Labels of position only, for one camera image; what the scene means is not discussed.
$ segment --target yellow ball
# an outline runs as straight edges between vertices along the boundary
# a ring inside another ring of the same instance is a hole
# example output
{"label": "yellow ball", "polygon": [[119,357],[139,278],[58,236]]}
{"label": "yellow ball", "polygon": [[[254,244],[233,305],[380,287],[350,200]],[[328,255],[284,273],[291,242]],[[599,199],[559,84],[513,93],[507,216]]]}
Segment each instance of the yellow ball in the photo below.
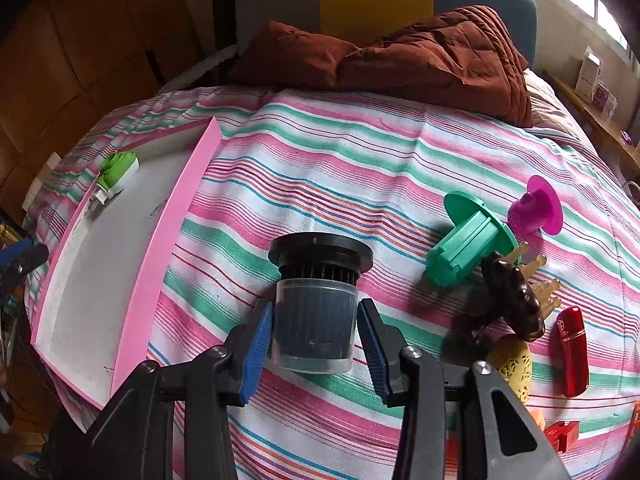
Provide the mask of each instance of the yellow ball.
{"label": "yellow ball", "polygon": [[529,399],[531,387],[531,352],[524,341],[514,334],[502,336],[486,357],[523,404]]}

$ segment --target purple toy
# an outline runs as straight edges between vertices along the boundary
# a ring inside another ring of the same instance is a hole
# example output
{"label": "purple toy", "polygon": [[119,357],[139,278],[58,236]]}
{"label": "purple toy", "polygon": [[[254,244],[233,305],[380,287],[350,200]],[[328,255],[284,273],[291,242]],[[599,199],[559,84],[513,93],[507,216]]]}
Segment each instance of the purple toy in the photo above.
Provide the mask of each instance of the purple toy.
{"label": "purple toy", "polygon": [[550,235],[562,230],[562,205],[556,190],[544,178],[533,175],[527,192],[516,200],[507,213],[507,224],[513,233],[524,238],[538,228]]}

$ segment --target brown blanket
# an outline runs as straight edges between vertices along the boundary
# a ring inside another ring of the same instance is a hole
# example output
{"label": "brown blanket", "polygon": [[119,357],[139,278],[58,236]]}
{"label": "brown blanket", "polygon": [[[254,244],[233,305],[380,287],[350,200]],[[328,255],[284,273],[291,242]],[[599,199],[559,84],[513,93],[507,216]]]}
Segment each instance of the brown blanket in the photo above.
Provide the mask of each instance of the brown blanket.
{"label": "brown blanket", "polygon": [[233,82],[366,90],[531,126],[527,61],[489,7],[452,10],[365,48],[269,22],[230,72]]}

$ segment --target striped bedsheet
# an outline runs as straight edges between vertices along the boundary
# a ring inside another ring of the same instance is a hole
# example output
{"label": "striped bedsheet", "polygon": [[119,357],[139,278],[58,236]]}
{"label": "striped bedsheet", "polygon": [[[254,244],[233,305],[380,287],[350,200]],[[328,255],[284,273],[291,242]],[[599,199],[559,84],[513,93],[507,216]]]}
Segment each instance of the striped bedsheet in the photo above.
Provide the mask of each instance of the striped bedsheet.
{"label": "striped bedsheet", "polygon": [[[558,341],[547,330],[530,345],[528,405],[543,408],[548,423],[580,420],[580,439],[562,455],[573,478],[604,478],[612,470],[640,400],[640,215],[590,150],[554,130],[526,132],[372,94],[234,87],[175,92],[112,112],[63,159],[29,213],[38,237],[50,249],[56,245],[102,161],[116,149],[168,128],[204,130],[211,116],[223,140],[166,271],[149,357],[182,362],[223,341],[258,298],[273,295],[278,271],[268,262],[270,241],[317,230],[369,244],[375,261],[358,282],[361,296],[372,297],[407,341],[449,358],[454,317],[479,280],[442,291],[422,278],[425,254],[450,227],[442,198],[465,190],[504,217],[527,179],[540,174],[558,191],[565,224],[557,237],[532,241],[533,251],[548,256],[536,279],[559,278],[563,306],[582,309],[591,375],[586,393],[562,396]],[[30,281],[30,317],[44,272]],[[503,324],[490,328],[493,338],[508,331]],[[87,427],[95,416],[91,407],[57,386],[65,407]],[[229,410],[238,475],[386,480],[401,415],[375,396],[357,334],[348,373],[304,376],[267,365],[249,405]],[[177,478],[184,472],[183,429],[179,406]],[[451,436],[447,473],[454,478],[454,431]]]}

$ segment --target black container lid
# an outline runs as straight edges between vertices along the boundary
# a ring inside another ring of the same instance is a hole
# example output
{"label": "black container lid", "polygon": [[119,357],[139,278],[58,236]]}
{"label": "black container lid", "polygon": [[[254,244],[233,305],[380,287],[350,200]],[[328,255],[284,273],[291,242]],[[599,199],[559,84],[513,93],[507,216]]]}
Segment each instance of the black container lid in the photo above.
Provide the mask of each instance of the black container lid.
{"label": "black container lid", "polygon": [[358,240],[331,233],[292,233],[276,238],[269,260],[283,280],[321,278],[355,282],[373,266],[371,248]]}

